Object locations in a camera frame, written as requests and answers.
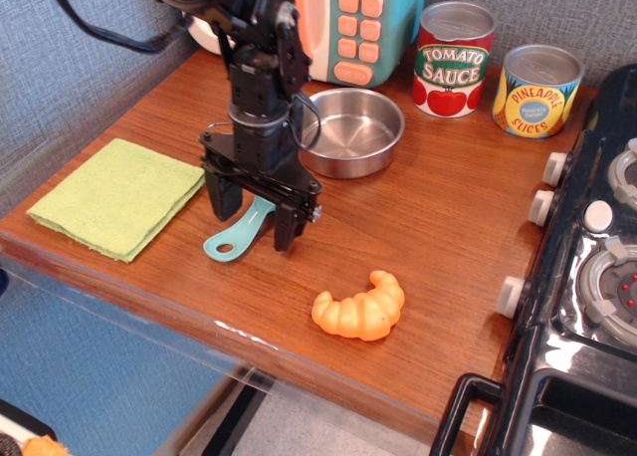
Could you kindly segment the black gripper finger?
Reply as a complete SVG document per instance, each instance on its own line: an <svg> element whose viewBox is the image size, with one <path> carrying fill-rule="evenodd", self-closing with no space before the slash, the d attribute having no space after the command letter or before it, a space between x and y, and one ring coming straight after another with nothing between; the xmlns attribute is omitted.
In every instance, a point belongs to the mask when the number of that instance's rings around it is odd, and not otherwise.
<svg viewBox="0 0 637 456"><path fill-rule="evenodd" d="M275 250L287 251L307 224L307 207L294 202L278 204L275 211Z"/></svg>
<svg viewBox="0 0 637 456"><path fill-rule="evenodd" d="M226 221L241 208L243 190L231 178L205 171L205 183L215 216Z"/></svg>

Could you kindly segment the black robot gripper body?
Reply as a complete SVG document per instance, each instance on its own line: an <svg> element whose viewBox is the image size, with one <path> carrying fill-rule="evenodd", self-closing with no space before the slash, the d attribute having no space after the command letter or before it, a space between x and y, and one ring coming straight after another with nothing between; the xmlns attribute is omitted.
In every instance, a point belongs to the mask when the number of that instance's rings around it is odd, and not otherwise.
<svg viewBox="0 0 637 456"><path fill-rule="evenodd" d="M215 122L200 134L202 166L231 178L275 205L304 204L307 221L320 217L321 185L303 166L295 140L299 126L288 114L275 118L237 114Z"/></svg>

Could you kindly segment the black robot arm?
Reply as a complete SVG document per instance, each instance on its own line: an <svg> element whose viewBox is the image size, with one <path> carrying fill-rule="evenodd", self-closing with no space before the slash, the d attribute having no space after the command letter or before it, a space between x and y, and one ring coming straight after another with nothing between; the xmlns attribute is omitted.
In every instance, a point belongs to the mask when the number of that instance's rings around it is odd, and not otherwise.
<svg viewBox="0 0 637 456"><path fill-rule="evenodd" d="M301 164L302 88L311 60L294 0L159 0L205 21L218 38L231 87L232 130L204 131L202 165L215 215L233 216L250 191L275 206L275 248L287 250L319 213L320 183Z"/></svg>

